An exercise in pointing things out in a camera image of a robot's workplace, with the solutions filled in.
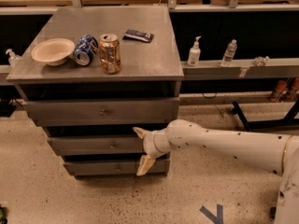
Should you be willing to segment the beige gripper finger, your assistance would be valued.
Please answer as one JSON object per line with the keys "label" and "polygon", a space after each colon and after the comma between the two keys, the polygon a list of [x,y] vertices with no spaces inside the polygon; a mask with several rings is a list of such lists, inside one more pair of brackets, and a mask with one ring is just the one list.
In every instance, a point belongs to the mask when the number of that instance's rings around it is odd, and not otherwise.
{"label": "beige gripper finger", "polygon": [[140,158],[136,175],[137,176],[145,175],[155,162],[156,162],[155,158],[152,158],[149,155],[142,155]]}
{"label": "beige gripper finger", "polygon": [[148,130],[142,129],[140,127],[134,127],[133,130],[140,139],[144,139],[149,132]]}

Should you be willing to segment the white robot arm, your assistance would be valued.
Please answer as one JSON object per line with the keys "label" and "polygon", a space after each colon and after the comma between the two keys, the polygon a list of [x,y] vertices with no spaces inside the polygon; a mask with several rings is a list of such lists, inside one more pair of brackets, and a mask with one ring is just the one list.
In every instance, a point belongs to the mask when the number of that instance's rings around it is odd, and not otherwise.
{"label": "white robot arm", "polygon": [[148,131],[135,127],[143,140],[136,174],[145,175],[163,155],[185,147],[206,147],[282,177],[274,224],[299,224],[299,136],[206,129],[184,119]]}

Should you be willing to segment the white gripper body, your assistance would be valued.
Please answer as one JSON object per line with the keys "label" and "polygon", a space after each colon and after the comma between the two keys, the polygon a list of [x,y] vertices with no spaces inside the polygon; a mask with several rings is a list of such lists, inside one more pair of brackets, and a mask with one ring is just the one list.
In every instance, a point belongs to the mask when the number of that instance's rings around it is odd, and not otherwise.
{"label": "white gripper body", "polygon": [[172,150],[165,129],[147,132],[143,139],[143,148],[151,158],[159,158]]}

